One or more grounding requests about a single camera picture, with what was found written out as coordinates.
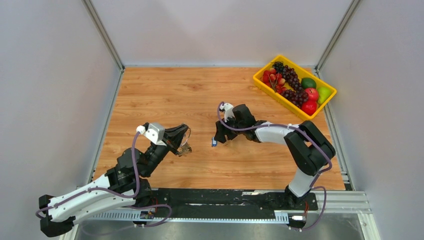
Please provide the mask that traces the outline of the metal keyring with keys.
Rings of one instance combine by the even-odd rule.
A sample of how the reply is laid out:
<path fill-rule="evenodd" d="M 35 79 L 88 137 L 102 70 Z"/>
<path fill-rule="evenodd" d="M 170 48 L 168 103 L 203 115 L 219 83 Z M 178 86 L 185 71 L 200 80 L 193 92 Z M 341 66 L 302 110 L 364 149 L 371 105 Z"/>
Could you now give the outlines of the metal keyring with keys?
<path fill-rule="evenodd" d="M 189 139 L 191 136 L 191 129 L 189 128 L 185 134 L 185 136 L 181 139 L 181 143 L 177 149 L 177 156 L 182 157 L 192 152 L 192 148 L 189 144 Z"/>

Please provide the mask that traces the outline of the blue key tag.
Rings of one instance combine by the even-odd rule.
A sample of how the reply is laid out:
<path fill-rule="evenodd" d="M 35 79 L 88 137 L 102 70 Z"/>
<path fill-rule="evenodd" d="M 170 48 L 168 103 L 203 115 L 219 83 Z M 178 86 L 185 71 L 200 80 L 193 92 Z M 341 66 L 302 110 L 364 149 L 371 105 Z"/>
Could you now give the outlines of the blue key tag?
<path fill-rule="evenodd" d="M 215 140 L 215 138 L 213 137 L 212 139 L 211 139 L 211 146 L 212 147 L 216 147 L 217 146 L 217 144 L 218 144 L 218 142 Z"/>

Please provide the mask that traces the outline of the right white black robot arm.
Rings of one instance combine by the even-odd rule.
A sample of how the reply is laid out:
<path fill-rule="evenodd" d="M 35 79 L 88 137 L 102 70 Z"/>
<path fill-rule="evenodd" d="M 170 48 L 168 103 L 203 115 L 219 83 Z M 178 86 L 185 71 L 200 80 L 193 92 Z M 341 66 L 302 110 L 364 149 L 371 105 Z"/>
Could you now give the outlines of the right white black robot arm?
<path fill-rule="evenodd" d="M 297 166 L 294 178 L 285 188 L 286 204 L 298 209 L 306 201 L 318 177 L 332 168 L 336 150 L 317 126 L 310 120 L 301 124 L 277 124 L 257 120 L 245 104 L 233 106 L 221 102 L 217 107 L 214 140 L 224 144 L 243 135 L 256 143 L 274 143 L 287 146 Z"/>

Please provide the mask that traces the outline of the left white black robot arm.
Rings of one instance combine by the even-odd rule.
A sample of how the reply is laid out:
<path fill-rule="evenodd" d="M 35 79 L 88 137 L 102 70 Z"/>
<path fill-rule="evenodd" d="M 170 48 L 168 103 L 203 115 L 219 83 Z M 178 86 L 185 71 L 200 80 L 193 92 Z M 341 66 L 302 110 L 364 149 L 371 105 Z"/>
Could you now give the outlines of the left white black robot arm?
<path fill-rule="evenodd" d="M 164 128 L 159 123 L 139 125 L 132 145 L 106 173 L 70 193 L 45 194 L 38 199 L 36 216 L 49 238 L 63 235 L 84 220 L 120 207 L 147 209 L 153 201 L 148 182 L 168 153 L 191 152 L 190 127 L 184 123 Z"/>

